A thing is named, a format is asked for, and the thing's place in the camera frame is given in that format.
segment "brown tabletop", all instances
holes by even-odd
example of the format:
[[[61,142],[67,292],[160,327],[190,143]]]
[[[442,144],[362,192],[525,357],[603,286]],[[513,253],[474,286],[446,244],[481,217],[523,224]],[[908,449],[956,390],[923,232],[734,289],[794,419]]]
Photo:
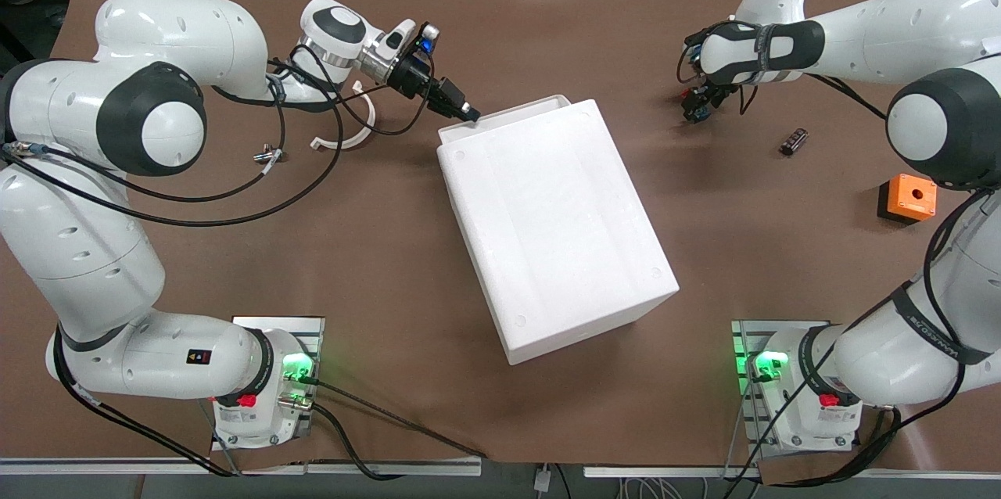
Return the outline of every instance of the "brown tabletop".
[[[89,58],[104,0],[72,0],[54,56]],[[285,57],[308,0],[233,0]],[[344,153],[333,174],[288,210],[232,228],[147,224],[167,284],[158,309],[231,318],[326,318],[322,377],[500,461],[719,465],[739,402],[734,318],[850,321],[919,267],[936,222],[899,228],[874,213],[876,188],[907,167],[881,122],[811,79],[764,86],[747,115],[732,100],[689,125],[674,71],[684,36],[741,0],[338,0],[371,23],[405,17],[441,29],[435,61],[483,113],[551,94],[596,99],[650,214],[681,292],[636,324],[509,366],[448,204],[434,149],[449,124],[427,114],[407,135]],[[807,0],[808,15],[861,0]],[[896,88],[859,85],[886,106]],[[375,95],[380,125],[415,103]],[[259,171],[250,156],[277,138],[275,113],[206,90],[208,142],[177,178],[141,179],[180,195],[214,193]],[[245,196],[139,210],[234,217],[272,206],[327,163],[308,149],[335,135],[330,114],[288,110],[288,163]],[[810,139],[792,158],[793,129]],[[348,124],[348,132],[356,125]],[[951,210],[960,196],[944,193]],[[148,457],[165,451],[97,419],[45,373],[49,306],[0,250],[0,424],[4,457]],[[1001,471],[978,453],[997,442],[984,421],[1001,387],[965,393],[905,431],[883,465]],[[159,430],[207,447],[192,402],[108,396]],[[364,458],[427,460],[458,453],[332,404]],[[746,457],[738,447],[737,461]],[[325,428],[243,457],[253,465],[342,458]]]

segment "orange box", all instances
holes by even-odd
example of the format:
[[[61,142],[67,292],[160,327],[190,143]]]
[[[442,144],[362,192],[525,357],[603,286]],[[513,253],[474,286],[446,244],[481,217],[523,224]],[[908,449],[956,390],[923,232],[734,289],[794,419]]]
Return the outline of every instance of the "orange box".
[[[927,178],[898,174],[880,186],[877,214],[887,220],[915,224],[934,217],[938,186]]]

